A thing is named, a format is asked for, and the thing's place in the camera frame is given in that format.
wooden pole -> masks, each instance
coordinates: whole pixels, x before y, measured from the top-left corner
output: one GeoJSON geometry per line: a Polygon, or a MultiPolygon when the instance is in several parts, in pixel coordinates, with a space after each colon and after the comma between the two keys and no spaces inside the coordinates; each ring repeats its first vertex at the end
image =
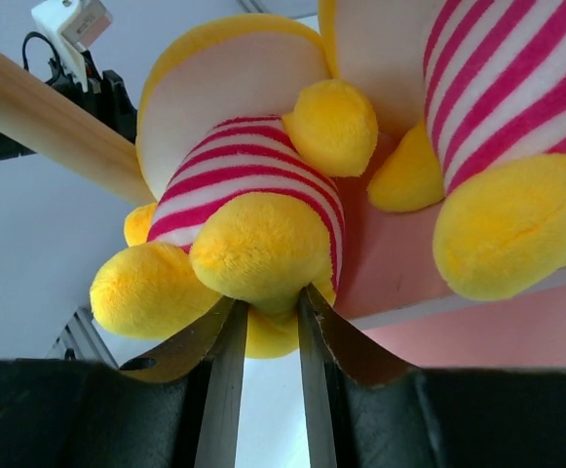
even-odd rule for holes
{"type": "Polygon", "coordinates": [[[130,142],[1,54],[0,132],[129,202],[154,201],[130,142]]]}

white wall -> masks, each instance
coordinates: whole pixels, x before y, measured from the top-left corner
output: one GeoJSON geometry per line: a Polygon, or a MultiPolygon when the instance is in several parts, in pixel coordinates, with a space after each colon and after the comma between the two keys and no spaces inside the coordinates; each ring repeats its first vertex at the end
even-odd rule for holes
{"type": "MultiPolygon", "coordinates": [[[[37,3],[0,2],[0,52],[18,63],[37,3]]],[[[122,75],[135,105],[152,63],[176,36],[240,12],[230,0],[104,4],[114,23],[93,44],[94,60],[122,75]]],[[[32,72],[47,79],[50,49],[32,40],[28,51],[32,72]]],[[[0,163],[0,358],[44,357],[76,307],[88,302],[96,269],[124,247],[130,209],[43,157],[0,163]]]]}

plush toy head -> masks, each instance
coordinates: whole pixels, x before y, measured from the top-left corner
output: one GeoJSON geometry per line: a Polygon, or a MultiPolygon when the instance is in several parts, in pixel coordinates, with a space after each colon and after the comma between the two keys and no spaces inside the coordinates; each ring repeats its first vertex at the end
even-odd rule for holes
{"type": "Polygon", "coordinates": [[[130,247],[96,275],[96,319],[164,338],[227,295],[251,304],[248,356],[295,349],[299,292],[333,302],[341,272],[330,177],[362,174],[376,138],[367,99],[331,79],[308,27],[243,15],[189,31],[144,88],[137,154],[158,203],[128,217],[130,247]]]}
{"type": "Polygon", "coordinates": [[[566,266],[566,0],[321,8],[337,76],[369,96],[381,130],[408,131],[369,198],[408,212],[446,194],[434,259],[449,286],[502,299],[566,266]],[[337,41],[353,29],[354,44],[337,41]]]}

pink and white striped shirt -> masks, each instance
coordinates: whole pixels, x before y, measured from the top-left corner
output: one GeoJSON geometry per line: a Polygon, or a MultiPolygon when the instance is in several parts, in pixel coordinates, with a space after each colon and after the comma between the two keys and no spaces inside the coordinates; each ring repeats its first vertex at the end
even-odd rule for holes
{"type": "Polygon", "coordinates": [[[424,76],[447,193],[489,167],[566,153],[566,0],[445,0],[424,76]]]}
{"type": "Polygon", "coordinates": [[[336,289],[344,234],[337,188],[302,160],[279,116],[242,117],[214,127],[170,179],[153,216],[148,241],[168,242],[189,253],[209,217],[250,192],[288,195],[315,210],[330,234],[336,289]]]}

yellow plush toy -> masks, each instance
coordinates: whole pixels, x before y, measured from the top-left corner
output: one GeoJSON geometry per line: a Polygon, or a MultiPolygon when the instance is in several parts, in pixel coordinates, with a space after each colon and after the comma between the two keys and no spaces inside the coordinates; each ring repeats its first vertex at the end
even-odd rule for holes
{"type": "Polygon", "coordinates": [[[138,111],[137,154],[157,204],[97,273],[94,316],[165,338],[222,295],[251,304],[246,354],[297,347],[295,303],[334,301],[344,217],[331,177],[359,176],[377,140],[368,100],[332,79],[320,36],[291,19],[199,26],[160,56],[138,111]]]}
{"type": "Polygon", "coordinates": [[[566,266],[566,0],[322,0],[321,31],[334,76],[403,137],[372,204],[446,195],[434,259],[456,293],[508,298],[566,266]]]}

